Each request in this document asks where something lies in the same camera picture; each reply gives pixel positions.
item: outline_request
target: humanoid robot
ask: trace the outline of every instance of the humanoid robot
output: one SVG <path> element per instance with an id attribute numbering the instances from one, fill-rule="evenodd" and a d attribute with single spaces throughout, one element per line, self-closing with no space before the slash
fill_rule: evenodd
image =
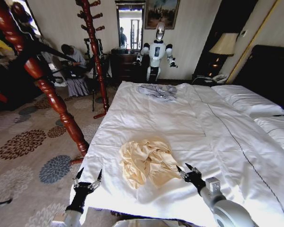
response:
<path id="1" fill-rule="evenodd" d="M 146 80 L 149 81 L 150 75 L 156 77 L 156 81 L 160 75 L 160 62 L 163 56 L 167 55 L 167 60 L 170 67 L 178 67 L 175 64 L 175 58 L 172 56 L 172 44 L 165 45 L 162 38 L 165 32 L 165 25 L 163 22 L 158 23 L 156 28 L 156 40 L 149 45 L 145 43 L 142 50 L 138 54 L 137 60 L 133 63 L 134 65 L 141 65 L 142 58 L 145 55 L 150 56 L 150 66 L 147 69 Z"/>

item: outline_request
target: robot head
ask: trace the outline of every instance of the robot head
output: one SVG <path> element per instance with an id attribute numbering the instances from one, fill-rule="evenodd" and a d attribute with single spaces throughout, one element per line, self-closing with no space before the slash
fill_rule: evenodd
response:
<path id="1" fill-rule="evenodd" d="M 163 39 L 164 32 L 165 32 L 165 24 L 163 22 L 158 23 L 156 28 L 157 41 L 161 41 Z"/>

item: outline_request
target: framed painting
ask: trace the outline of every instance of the framed painting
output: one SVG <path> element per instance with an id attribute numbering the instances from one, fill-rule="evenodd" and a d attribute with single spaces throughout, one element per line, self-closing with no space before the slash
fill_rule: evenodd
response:
<path id="1" fill-rule="evenodd" d="M 165 29 L 174 29 L 180 0 L 147 0 L 145 29 L 156 29 L 159 22 Z"/>

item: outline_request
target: crumpled fabric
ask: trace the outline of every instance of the crumpled fabric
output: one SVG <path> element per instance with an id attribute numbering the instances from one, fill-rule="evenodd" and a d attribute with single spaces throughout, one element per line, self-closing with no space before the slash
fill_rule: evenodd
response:
<path id="1" fill-rule="evenodd" d="M 176 100 L 177 88 L 172 85 L 143 84 L 137 87 L 138 92 L 151 96 L 160 102 Z"/>
<path id="2" fill-rule="evenodd" d="M 181 178 L 176 167 L 178 163 L 172 157 L 169 145 L 164 142 L 130 141 L 122 145 L 120 154 L 123 177 L 133 189 L 144 185 L 147 177 L 157 188 L 172 178 Z"/>

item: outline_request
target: beige wallpaper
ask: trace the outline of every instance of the beige wallpaper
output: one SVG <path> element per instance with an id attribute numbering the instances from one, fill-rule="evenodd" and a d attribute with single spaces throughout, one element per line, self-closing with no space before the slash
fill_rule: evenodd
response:
<path id="1" fill-rule="evenodd" d="M 243 28 L 243 30 L 247 30 L 248 33 L 245 37 L 240 36 L 238 38 L 235 55 L 227 59 L 227 61 L 223 65 L 223 68 L 221 69 L 221 73 L 229 74 L 232 71 L 274 2 L 275 0 L 258 0 L 254 11 L 250 15 L 249 20 Z M 234 71 L 234 77 L 232 77 L 232 80 L 230 82 L 235 79 L 235 76 L 239 73 L 248 56 L 250 55 L 252 48 L 257 44 L 284 46 L 284 0 L 280 0 L 277 4 L 271 16 L 265 23 L 263 29 L 255 38 L 251 48 L 248 50 L 248 53 L 245 55 L 244 59 L 242 59 L 239 66 Z"/>
<path id="2" fill-rule="evenodd" d="M 76 5 L 75 0 L 27 1 L 42 35 L 54 48 L 61 50 L 62 44 L 70 44 L 86 52 L 83 39 L 88 38 L 88 34 L 80 27 L 85 22 L 77 17 L 82 8 Z M 94 20 L 94 26 L 105 26 L 105 30 L 97 32 L 97 37 L 102 39 L 103 49 L 108 52 L 118 46 L 119 42 L 115 2 L 102 0 L 100 5 L 91 8 L 91 12 L 92 15 L 103 13 L 103 17 Z"/>
<path id="3" fill-rule="evenodd" d="M 174 30 L 167 30 L 165 44 L 173 44 L 173 55 L 179 68 L 169 68 L 165 59 L 161 62 L 161 79 L 191 79 L 200 54 L 218 11 L 221 0 L 181 0 Z M 86 51 L 83 38 L 88 37 L 80 28 L 84 21 L 77 17 L 80 10 L 75 0 L 28 0 L 42 34 L 53 47 L 60 50 L 63 43 Z M 92 7 L 92 14 L 103 13 L 94 21 L 95 27 L 106 28 L 97 32 L 105 52 L 118 46 L 118 30 L 114 0 L 102 0 Z M 155 39 L 154 30 L 145 30 L 143 42 Z"/>

